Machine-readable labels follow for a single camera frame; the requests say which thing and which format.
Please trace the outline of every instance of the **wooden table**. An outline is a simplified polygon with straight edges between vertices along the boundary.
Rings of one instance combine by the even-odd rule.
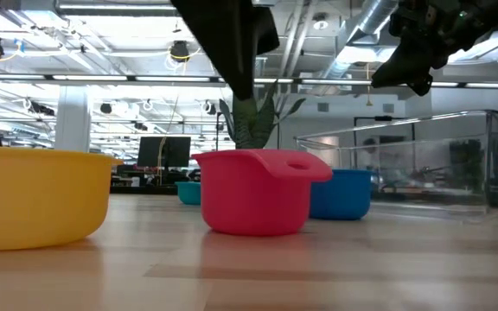
[[[176,197],[112,196],[89,239],[0,251],[4,310],[498,311],[498,219],[372,214],[237,238]]]

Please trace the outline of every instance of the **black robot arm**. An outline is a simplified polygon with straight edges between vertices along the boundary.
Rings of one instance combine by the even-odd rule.
[[[372,76],[372,86],[407,84],[424,96],[431,88],[431,68],[447,65],[449,56],[471,49],[494,30],[498,0],[400,0],[389,23],[400,44]]]

